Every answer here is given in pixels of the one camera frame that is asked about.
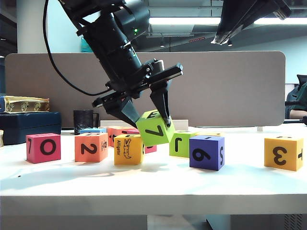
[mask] black mug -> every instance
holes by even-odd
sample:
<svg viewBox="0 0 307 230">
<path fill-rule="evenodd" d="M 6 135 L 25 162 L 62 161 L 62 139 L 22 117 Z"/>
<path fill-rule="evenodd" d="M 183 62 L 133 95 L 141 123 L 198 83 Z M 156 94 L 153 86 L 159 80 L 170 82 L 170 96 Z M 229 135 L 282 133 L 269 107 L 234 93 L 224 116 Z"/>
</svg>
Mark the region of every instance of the black mug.
<svg viewBox="0 0 307 230">
<path fill-rule="evenodd" d="M 75 135 L 80 134 L 81 129 L 98 127 L 99 114 L 93 110 L 74 110 L 73 126 Z"/>
</svg>

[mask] ceiling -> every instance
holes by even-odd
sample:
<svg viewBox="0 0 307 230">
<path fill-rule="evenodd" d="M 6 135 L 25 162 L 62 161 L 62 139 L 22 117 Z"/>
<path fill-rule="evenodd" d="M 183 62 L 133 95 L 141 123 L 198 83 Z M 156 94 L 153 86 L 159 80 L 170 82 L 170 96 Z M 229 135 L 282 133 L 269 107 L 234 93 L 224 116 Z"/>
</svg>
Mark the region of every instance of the ceiling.
<svg viewBox="0 0 307 230">
<path fill-rule="evenodd" d="M 0 0 L 0 56 L 17 53 L 16 0 Z"/>
<path fill-rule="evenodd" d="M 151 17 L 220 17 L 222 0 L 142 0 Z M 291 17 L 307 17 L 307 0 L 286 0 L 293 9 Z M 16 0 L 0 0 L 0 56 L 17 52 Z M 217 26 L 150 25 L 148 31 L 132 41 L 136 51 L 216 51 L 223 48 L 210 42 Z M 306 26 L 250 26 L 232 40 L 237 45 L 268 42 L 307 35 Z M 164 38 L 165 47 L 161 48 Z"/>
</svg>

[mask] black cable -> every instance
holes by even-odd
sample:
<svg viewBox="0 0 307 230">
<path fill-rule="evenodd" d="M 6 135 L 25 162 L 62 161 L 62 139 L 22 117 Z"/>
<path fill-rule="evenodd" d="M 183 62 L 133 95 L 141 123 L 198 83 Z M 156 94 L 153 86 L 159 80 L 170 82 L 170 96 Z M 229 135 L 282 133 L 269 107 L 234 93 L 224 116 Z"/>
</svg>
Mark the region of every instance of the black cable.
<svg viewBox="0 0 307 230">
<path fill-rule="evenodd" d="M 69 84 L 71 87 L 73 87 L 75 90 L 88 95 L 88 96 L 97 96 L 97 95 L 101 95 L 103 93 L 106 93 L 108 91 L 110 91 L 110 89 L 102 91 L 102 92 L 98 92 L 98 93 L 88 93 L 82 89 L 79 89 L 77 86 L 73 85 L 72 83 L 70 83 L 64 76 L 63 74 L 59 71 L 59 69 L 57 68 L 56 64 L 54 63 L 53 57 L 51 55 L 50 52 L 50 47 L 49 47 L 49 43 L 48 43 L 48 39 L 47 39 L 47 33 L 46 33 L 46 17 L 47 17 L 47 7 L 48 7 L 48 0 L 45 1 L 45 6 L 44 6 L 44 15 L 43 15 L 43 34 L 44 34 L 44 40 L 45 40 L 45 44 L 46 44 L 46 48 L 47 48 L 47 52 L 48 52 L 48 56 L 51 62 L 51 65 L 53 66 L 54 70 L 58 73 L 58 75 L 67 83 Z"/>
</svg>

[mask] green cube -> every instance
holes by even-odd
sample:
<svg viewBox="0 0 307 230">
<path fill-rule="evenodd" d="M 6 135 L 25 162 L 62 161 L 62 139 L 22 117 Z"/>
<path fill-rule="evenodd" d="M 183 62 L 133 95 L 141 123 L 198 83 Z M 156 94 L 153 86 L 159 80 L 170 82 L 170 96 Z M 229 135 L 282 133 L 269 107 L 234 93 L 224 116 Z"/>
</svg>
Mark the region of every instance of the green cube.
<svg viewBox="0 0 307 230">
<path fill-rule="evenodd" d="M 154 146 L 169 143 L 175 131 L 171 120 L 171 126 L 167 127 L 158 110 L 145 112 L 136 122 L 145 146 Z"/>
<path fill-rule="evenodd" d="M 169 155 L 189 158 L 189 139 L 197 132 L 176 130 L 169 143 Z"/>
</svg>

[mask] purple cube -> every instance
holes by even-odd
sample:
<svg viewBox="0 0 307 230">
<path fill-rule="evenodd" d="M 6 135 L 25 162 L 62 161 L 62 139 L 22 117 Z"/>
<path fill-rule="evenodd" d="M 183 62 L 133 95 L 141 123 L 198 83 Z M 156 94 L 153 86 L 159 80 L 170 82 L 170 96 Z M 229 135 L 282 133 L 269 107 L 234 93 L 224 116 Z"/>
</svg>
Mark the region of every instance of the purple cube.
<svg viewBox="0 0 307 230">
<path fill-rule="evenodd" d="M 189 143 L 190 167 L 218 171 L 224 165 L 224 137 L 199 135 Z"/>
</svg>

